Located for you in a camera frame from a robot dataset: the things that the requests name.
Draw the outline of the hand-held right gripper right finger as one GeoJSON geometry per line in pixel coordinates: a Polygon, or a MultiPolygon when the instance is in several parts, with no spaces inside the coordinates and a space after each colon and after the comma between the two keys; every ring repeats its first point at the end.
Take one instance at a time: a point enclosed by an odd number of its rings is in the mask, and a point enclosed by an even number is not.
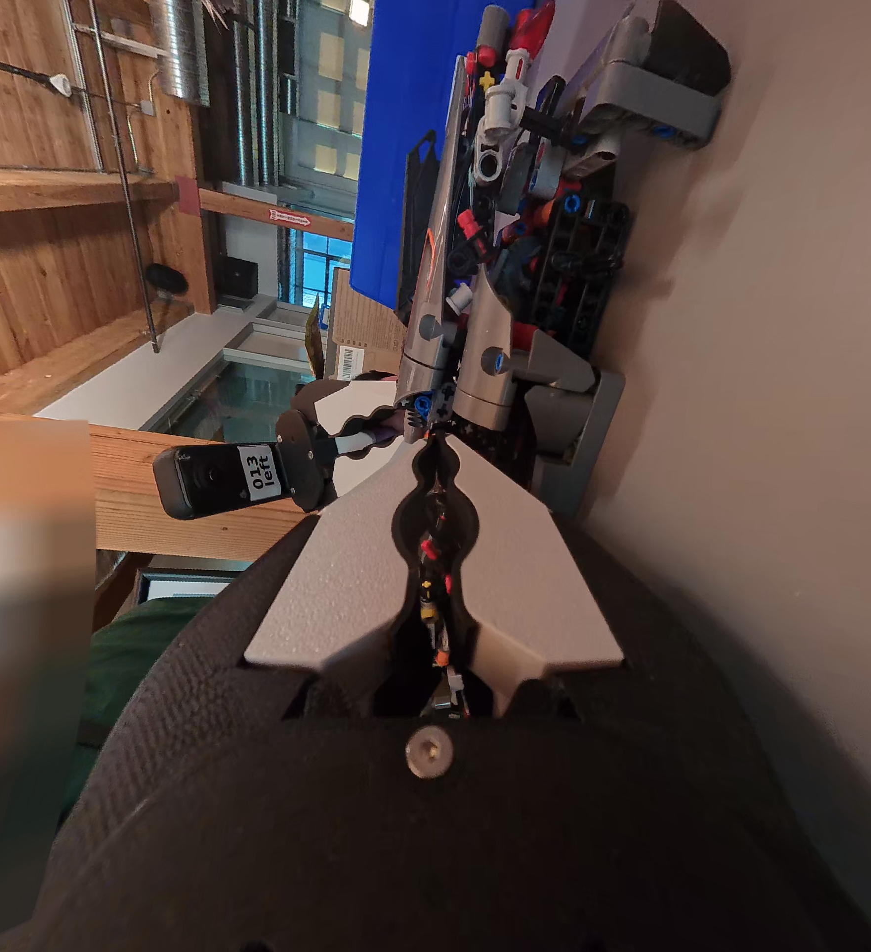
{"type": "Polygon", "coordinates": [[[615,667],[624,659],[548,508],[456,437],[453,487],[475,508],[477,534],[460,568],[477,627],[470,670],[502,716],[520,684],[615,667]]]}

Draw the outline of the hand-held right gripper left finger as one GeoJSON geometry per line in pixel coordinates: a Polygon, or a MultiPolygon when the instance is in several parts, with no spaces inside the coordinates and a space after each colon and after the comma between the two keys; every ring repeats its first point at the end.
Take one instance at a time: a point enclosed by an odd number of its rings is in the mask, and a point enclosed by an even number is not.
{"type": "Polygon", "coordinates": [[[394,516],[418,488],[413,465],[424,448],[400,447],[323,511],[245,660],[315,673],[386,672],[409,577],[394,516]]]}

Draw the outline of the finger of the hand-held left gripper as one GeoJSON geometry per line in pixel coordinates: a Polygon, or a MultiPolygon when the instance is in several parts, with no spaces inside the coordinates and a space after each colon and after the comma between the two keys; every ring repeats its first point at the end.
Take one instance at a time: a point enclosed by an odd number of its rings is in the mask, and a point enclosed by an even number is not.
{"type": "Polygon", "coordinates": [[[383,440],[405,432],[405,410],[396,406],[396,378],[355,379],[314,404],[318,424],[332,437],[383,432],[383,440]]]}
{"type": "Polygon", "coordinates": [[[397,436],[400,436],[400,433],[392,427],[374,427],[350,435],[340,435],[334,438],[335,454],[356,456],[374,446],[387,446],[397,436]]]}

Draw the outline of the lego car model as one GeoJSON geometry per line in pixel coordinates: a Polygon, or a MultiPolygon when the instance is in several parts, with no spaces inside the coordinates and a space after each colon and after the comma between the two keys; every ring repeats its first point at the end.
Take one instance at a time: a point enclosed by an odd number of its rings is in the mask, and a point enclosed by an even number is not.
{"type": "Polygon", "coordinates": [[[591,362],[623,267],[629,208],[613,197],[626,133],[707,145],[732,80],[724,46],[681,2],[653,20],[631,2],[567,81],[529,101],[529,71],[556,5],[483,12],[456,60],[441,160],[407,162],[396,403],[424,437],[418,611],[439,677],[425,716],[481,713],[493,693],[470,670],[476,623],[460,568],[477,534],[453,487],[452,435],[537,498],[573,516],[624,388],[591,362]]]}

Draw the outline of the green printed packet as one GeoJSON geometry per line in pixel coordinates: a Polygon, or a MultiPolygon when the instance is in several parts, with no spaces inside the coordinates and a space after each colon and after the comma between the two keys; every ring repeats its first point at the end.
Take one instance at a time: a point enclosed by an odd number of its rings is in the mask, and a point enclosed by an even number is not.
{"type": "Polygon", "coordinates": [[[310,372],[316,380],[326,378],[325,351],[320,326],[322,307],[320,298],[315,296],[304,325],[304,347],[307,354],[310,372]]]}

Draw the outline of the brown cardboard box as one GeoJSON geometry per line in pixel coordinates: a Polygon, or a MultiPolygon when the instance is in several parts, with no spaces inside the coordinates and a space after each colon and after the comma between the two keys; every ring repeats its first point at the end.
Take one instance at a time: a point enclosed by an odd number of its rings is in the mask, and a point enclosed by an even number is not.
{"type": "Polygon", "coordinates": [[[360,373],[398,375],[407,328],[389,306],[350,287],[348,268],[334,269],[328,360],[331,378],[349,379],[360,373]]]}

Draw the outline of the framed picture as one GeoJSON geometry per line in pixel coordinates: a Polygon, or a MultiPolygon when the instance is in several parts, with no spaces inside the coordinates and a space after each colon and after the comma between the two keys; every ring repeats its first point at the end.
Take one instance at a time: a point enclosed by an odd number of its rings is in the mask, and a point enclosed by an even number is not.
{"type": "Polygon", "coordinates": [[[146,567],[136,575],[134,603],[177,598],[213,599],[240,574],[232,570],[146,567]]]}

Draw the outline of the blue plastic bin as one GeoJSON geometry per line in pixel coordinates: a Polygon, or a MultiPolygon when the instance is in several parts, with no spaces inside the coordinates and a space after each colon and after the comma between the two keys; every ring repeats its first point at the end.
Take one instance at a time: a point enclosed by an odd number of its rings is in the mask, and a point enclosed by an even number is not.
{"type": "Polygon", "coordinates": [[[456,58],[475,47],[489,1],[378,1],[373,8],[350,285],[394,308],[407,155],[441,150],[456,58]]]}

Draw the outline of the corrugated metal duct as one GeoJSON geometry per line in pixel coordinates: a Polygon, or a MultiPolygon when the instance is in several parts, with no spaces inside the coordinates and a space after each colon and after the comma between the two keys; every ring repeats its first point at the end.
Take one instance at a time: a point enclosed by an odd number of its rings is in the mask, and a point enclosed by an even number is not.
{"type": "Polygon", "coordinates": [[[201,1],[150,1],[162,91],[193,106],[210,105],[204,6],[201,1]]]}

